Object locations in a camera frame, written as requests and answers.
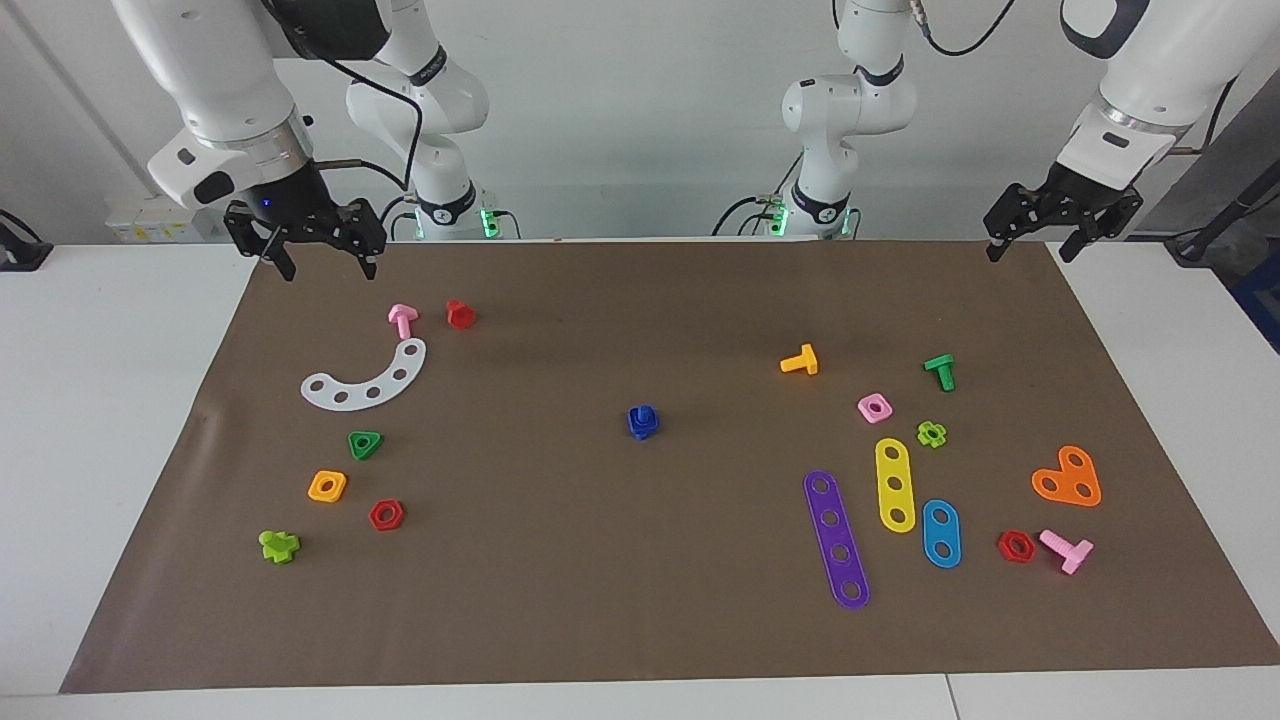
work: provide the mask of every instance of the green bolt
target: green bolt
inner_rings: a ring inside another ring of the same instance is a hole
[[[955,363],[956,359],[951,355],[938,355],[924,364],[925,370],[938,374],[938,382],[942,383],[942,392],[951,392],[956,388],[956,380],[951,375],[951,365],[955,365]]]

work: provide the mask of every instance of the lime green cross nut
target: lime green cross nut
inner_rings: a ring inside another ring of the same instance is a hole
[[[262,546],[262,559],[276,565],[292,562],[293,553],[302,546],[298,536],[273,530],[264,530],[262,534],[257,536],[257,542]]]

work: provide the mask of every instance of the plastic toy piece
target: plastic toy piece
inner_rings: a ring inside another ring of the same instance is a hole
[[[780,363],[783,373],[804,370],[810,375],[818,374],[818,356],[813,352],[813,346],[808,342],[800,346],[800,355],[787,357]]]
[[[344,489],[347,489],[347,475],[334,470],[320,470],[311,478],[307,497],[316,502],[338,502]]]
[[[465,331],[476,324],[476,311],[461,300],[451,300],[444,304],[444,319],[460,331]]]
[[[915,493],[911,491],[911,456],[900,441],[887,437],[876,443],[876,495],[881,523],[895,533],[915,528]]]
[[[1030,562],[1036,557],[1036,543],[1021,530],[1005,530],[996,542],[1000,553],[1010,562]]]
[[[932,420],[920,423],[920,427],[915,429],[915,438],[919,439],[920,445],[925,447],[937,450],[947,443],[947,429]]]
[[[868,423],[874,425],[881,420],[888,420],[888,418],[893,414],[893,406],[884,400],[883,395],[877,392],[859,400],[858,411],[863,414],[863,418],[865,418]]]
[[[1079,544],[1071,544],[1053,530],[1042,532],[1041,542],[1062,557],[1062,571],[1068,575],[1074,575],[1075,570],[1084,562],[1084,559],[1093,552],[1092,542],[1082,539]]]
[[[1057,462],[1061,470],[1042,469],[1032,473],[1036,493],[1053,502],[1097,507],[1102,502],[1102,486],[1089,454],[1066,445],[1057,451]]]
[[[413,333],[408,329],[408,324],[416,319],[417,309],[399,302],[392,305],[392,311],[387,314],[387,322],[396,325],[396,332],[399,333],[401,340],[413,337]]]
[[[381,446],[381,433],[356,430],[347,436],[347,447],[351,450],[351,456],[356,460],[369,460]]]
[[[964,548],[960,544],[960,515],[945,500],[924,503],[924,556],[943,570],[960,564]]]
[[[298,536],[274,530],[264,530],[262,534],[257,536],[257,542],[262,546],[262,559],[276,565],[293,562],[293,553],[302,547]]]
[[[933,360],[924,363],[925,370],[938,374],[938,382],[942,383],[942,392],[952,392],[956,388],[955,377],[951,374],[951,366],[955,363],[956,359],[951,355],[938,355]]]
[[[398,500],[379,500],[369,511],[369,521],[380,533],[394,530],[404,521],[404,506]]]
[[[858,557],[854,530],[849,527],[836,478],[814,470],[805,475],[804,493],[809,500],[809,515],[813,516],[813,529],[818,533],[818,550],[827,566],[832,597],[849,610],[864,607],[872,600],[872,591]]]
[[[627,429],[636,439],[649,439],[658,432],[658,411],[652,405],[640,405],[627,411]]]
[[[302,397],[321,410],[353,413],[376,407],[404,392],[426,361],[426,343],[416,337],[396,346],[392,364],[376,378],[358,383],[339,383],[329,373],[316,373],[302,380]]]

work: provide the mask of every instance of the purple long plate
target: purple long plate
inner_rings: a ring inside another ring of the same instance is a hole
[[[854,544],[854,530],[840,500],[840,487],[831,473],[814,470],[804,478],[804,493],[809,498],[813,529],[818,533],[818,547],[827,566],[831,594],[841,607],[858,610],[872,598],[863,562]]]

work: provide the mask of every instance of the white table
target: white table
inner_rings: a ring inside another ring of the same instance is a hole
[[[0,717],[1280,716],[1280,667],[56,697],[251,266],[230,246],[60,247],[0,275]],[[1157,246],[1064,273],[1280,634],[1280,357]]]

